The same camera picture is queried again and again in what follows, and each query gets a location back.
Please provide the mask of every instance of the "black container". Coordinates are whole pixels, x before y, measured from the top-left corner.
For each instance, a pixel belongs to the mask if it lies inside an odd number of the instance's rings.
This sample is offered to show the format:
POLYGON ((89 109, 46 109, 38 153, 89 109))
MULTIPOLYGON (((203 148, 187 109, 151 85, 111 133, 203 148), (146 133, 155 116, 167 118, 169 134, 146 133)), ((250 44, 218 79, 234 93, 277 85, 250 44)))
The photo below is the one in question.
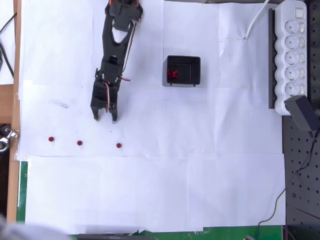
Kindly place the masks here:
POLYGON ((165 87, 195 87, 200 84, 201 60, 198 56, 168 56, 163 63, 165 87))

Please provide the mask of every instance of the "pegboard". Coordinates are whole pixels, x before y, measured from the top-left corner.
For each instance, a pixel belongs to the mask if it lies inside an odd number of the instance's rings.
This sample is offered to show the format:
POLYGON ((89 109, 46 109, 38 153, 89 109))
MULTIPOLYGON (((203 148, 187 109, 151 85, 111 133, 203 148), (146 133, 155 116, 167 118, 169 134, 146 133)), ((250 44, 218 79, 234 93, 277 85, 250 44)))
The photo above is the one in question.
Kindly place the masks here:
MULTIPOLYGON (((316 110, 320 109, 320 0, 307 0, 305 3, 308 18, 308 98, 316 110)), ((297 232, 305 236, 313 236, 310 239, 320 239, 320 136, 315 140, 311 159, 307 160, 308 166, 294 174, 309 154, 313 139, 308 132, 297 128, 291 116, 284 116, 282 123, 285 182, 289 183, 286 189, 286 223, 297 227, 297 232)))

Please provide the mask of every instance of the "wooden edge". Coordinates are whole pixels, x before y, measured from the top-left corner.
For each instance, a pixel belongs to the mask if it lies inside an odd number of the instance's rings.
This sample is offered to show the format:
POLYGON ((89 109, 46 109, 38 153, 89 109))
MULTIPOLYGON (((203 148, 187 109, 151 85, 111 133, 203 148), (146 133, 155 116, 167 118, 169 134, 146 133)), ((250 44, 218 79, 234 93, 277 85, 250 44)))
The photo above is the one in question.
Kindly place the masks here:
POLYGON ((13 84, 0 85, 0 123, 11 124, 13 84))
MULTIPOLYGON (((20 36, 21 36, 21 0, 13 0, 13 9, 17 13, 15 28, 15 60, 13 77, 13 106, 11 129, 20 133, 20 101, 19 90, 19 65, 20 65, 20 36)), ((8 222, 17 221, 18 187, 19 187, 19 162, 16 161, 19 138, 11 139, 9 178, 8 178, 8 201, 6 219, 8 222)))

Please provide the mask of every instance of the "white power strip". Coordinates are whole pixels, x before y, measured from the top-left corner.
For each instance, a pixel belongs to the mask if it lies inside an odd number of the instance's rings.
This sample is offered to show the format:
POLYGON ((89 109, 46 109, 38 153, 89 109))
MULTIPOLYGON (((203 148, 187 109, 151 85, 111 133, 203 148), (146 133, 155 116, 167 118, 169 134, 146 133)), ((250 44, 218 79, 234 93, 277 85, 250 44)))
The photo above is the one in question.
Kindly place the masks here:
POLYGON ((275 8, 275 80, 277 97, 274 108, 290 115, 285 100, 307 95, 307 6, 303 1, 285 0, 275 8))

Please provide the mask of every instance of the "robotic arm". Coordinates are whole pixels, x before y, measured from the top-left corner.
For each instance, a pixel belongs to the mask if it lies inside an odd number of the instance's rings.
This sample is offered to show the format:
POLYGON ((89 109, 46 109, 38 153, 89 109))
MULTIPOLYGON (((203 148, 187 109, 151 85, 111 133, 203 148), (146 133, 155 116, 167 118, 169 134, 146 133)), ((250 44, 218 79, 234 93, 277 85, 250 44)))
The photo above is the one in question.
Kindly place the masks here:
POLYGON ((102 33, 103 58, 100 70, 96 69, 93 84, 91 109, 95 120, 99 109, 112 115, 112 122, 118 119, 118 91, 120 88, 126 55, 129 55, 136 24, 141 21, 143 8, 139 0, 110 0, 105 8, 105 22, 102 33), (127 32, 121 42, 116 42, 112 29, 127 32))

